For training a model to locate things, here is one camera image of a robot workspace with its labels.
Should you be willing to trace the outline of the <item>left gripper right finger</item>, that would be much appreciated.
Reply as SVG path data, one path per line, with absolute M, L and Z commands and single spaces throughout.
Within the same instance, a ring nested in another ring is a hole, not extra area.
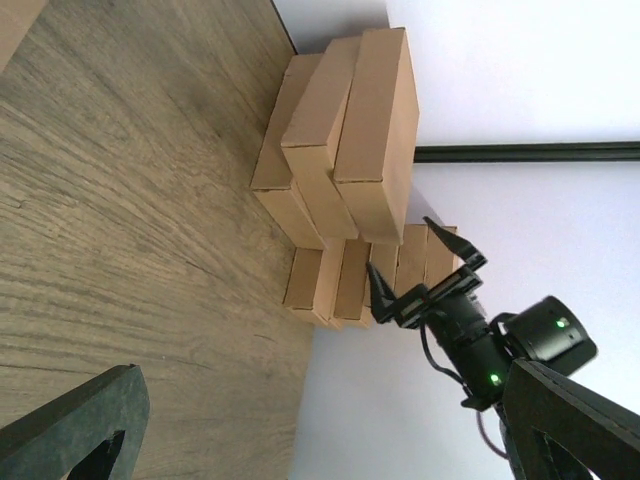
M 504 411 L 527 479 L 559 479 L 561 450 L 601 479 L 639 477 L 639 416 L 544 365 L 518 360 Z

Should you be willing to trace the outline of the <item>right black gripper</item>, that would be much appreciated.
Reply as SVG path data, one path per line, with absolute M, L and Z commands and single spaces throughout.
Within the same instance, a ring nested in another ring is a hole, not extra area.
M 421 319 L 445 300 L 468 295 L 482 285 L 482 280 L 471 268 L 483 267 L 487 263 L 486 257 L 471 242 L 445 230 L 429 216 L 424 216 L 423 220 L 443 245 L 468 267 L 460 267 L 434 287 L 418 284 L 397 298 L 380 271 L 368 261 L 370 310 L 377 323 L 394 320 L 400 328 L 416 328 Z

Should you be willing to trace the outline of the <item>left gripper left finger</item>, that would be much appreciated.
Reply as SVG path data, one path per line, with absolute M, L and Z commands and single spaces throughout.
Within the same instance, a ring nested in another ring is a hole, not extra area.
M 150 399 L 141 368 L 118 365 L 1 429 L 3 479 L 130 479 Z

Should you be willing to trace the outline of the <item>brown cardboard box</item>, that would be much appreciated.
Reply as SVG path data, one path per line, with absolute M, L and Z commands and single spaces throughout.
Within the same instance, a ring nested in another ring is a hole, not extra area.
M 406 29 L 365 31 L 333 179 L 367 242 L 403 242 L 419 116 Z

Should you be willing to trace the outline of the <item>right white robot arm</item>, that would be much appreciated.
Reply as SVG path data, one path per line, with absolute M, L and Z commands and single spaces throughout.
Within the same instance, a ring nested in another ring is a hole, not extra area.
M 433 287 L 417 284 L 397 295 L 373 263 L 367 263 L 371 311 L 379 324 L 395 322 L 417 330 L 431 367 L 463 389 L 461 405 L 482 414 L 496 411 L 503 445 L 489 448 L 507 460 L 517 479 L 525 476 L 511 436 L 503 396 L 516 360 L 539 362 L 570 376 L 594 359 L 598 349 L 572 311 L 547 296 L 520 313 L 502 313 L 488 321 L 474 296 L 481 285 L 477 271 L 485 256 L 467 239 L 439 226 L 426 225 L 463 264 Z

